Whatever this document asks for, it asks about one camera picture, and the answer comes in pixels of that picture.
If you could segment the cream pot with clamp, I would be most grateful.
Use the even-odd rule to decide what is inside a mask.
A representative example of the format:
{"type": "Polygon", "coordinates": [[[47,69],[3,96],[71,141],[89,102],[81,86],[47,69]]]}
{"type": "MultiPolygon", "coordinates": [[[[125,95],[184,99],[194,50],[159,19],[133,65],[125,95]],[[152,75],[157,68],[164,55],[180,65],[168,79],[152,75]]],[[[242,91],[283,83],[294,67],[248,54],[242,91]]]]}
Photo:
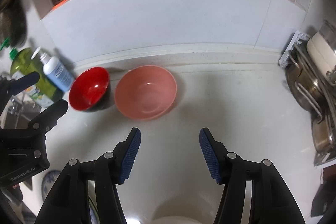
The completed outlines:
{"type": "Polygon", "coordinates": [[[335,86],[335,26],[325,20],[307,42],[306,49],[322,76],[335,86]]]}

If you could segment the green dish soap bottle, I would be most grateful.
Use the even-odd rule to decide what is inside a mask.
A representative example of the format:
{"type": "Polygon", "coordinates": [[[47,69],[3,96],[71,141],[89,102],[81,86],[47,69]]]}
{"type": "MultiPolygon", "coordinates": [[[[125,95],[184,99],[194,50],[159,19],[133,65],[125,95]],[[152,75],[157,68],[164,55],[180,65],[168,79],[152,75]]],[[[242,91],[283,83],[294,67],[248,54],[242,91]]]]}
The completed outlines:
{"type": "Polygon", "coordinates": [[[63,98],[63,92],[57,88],[43,73],[43,64],[33,57],[31,48],[21,51],[12,48],[9,53],[11,59],[10,75],[18,80],[24,76],[32,75],[31,86],[24,90],[34,102],[43,108],[48,108],[63,98]]]}

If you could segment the cream white bowl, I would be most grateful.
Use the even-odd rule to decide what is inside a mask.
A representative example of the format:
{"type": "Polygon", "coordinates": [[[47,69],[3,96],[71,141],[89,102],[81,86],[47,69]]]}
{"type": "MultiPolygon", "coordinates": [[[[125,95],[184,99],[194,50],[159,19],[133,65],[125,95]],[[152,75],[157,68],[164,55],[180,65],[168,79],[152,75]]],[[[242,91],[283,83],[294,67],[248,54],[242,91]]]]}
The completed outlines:
{"type": "Polygon", "coordinates": [[[201,223],[188,217],[166,216],[151,221],[151,224],[201,224],[201,223]]]}

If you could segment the steel pot lower shelf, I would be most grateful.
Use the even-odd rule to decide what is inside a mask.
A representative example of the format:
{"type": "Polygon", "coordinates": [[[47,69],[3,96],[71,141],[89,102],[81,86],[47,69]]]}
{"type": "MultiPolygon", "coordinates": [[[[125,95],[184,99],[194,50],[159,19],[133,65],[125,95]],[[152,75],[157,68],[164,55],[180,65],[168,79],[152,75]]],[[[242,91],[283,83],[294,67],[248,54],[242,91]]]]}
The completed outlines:
{"type": "Polygon", "coordinates": [[[327,154],[335,149],[334,128],[329,113],[326,113],[322,119],[316,117],[312,121],[311,130],[317,153],[327,154]]]}

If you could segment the pink bowl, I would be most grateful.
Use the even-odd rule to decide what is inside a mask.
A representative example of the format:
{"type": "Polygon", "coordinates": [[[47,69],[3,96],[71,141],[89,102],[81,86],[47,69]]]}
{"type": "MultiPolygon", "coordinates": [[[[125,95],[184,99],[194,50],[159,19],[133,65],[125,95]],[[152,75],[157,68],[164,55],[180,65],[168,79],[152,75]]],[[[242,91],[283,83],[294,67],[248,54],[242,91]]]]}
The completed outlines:
{"type": "Polygon", "coordinates": [[[128,71],[117,83],[114,102],[130,119],[148,121],[167,113],[177,97],[175,77],[165,68],[144,65],[128,71]]]}

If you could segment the large blue floral plate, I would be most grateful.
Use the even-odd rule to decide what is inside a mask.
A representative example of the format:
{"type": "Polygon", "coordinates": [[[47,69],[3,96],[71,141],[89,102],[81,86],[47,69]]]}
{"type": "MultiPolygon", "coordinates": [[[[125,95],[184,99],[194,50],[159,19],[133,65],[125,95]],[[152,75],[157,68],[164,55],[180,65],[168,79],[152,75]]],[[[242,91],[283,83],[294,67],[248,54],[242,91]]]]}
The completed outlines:
{"type": "Polygon", "coordinates": [[[58,176],[61,174],[59,170],[51,170],[45,174],[42,180],[41,192],[42,200],[45,201],[48,193],[50,192],[52,186],[57,180],[58,176]]]}

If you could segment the red and black bowl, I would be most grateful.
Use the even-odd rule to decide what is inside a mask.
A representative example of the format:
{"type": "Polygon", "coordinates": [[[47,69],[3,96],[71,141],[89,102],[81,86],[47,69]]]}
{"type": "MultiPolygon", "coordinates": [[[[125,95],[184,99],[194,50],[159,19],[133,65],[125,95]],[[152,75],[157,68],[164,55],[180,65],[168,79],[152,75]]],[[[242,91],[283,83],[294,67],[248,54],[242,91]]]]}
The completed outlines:
{"type": "Polygon", "coordinates": [[[107,108],[110,97],[109,72],[102,67],[93,67],[73,82],[68,99],[73,109],[89,113],[107,108]]]}

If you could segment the white pot rack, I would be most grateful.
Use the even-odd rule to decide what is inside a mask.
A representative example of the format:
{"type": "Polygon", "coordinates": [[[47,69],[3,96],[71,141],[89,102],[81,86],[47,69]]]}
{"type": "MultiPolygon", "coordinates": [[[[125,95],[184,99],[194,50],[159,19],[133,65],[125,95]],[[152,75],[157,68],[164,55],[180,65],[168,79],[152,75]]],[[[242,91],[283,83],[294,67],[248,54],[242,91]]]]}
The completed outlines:
{"type": "Polygon", "coordinates": [[[308,34],[296,31],[292,36],[290,42],[288,43],[286,49],[282,53],[280,59],[278,60],[278,65],[282,69],[285,69],[289,64],[289,55],[293,51],[294,46],[299,46],[302,43],[307,43],[310,38],[311,36],[309,36],[308,34]]]}

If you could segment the white blue pump bottle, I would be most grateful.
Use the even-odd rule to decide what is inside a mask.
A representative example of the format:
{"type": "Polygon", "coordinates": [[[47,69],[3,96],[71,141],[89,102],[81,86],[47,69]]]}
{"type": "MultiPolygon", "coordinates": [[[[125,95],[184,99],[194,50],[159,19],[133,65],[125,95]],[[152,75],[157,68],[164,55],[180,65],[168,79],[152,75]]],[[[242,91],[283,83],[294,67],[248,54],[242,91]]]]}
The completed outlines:
{"type": "Polygon", "coordinates": [[[31,59],[39,57],[43,64],[43,73],[52,81],[61,91],[68,92],[75,80],[73,75],[63,65],[63,63],[55,56],[50,56],[47,52],[38,47],[31,59]]]}

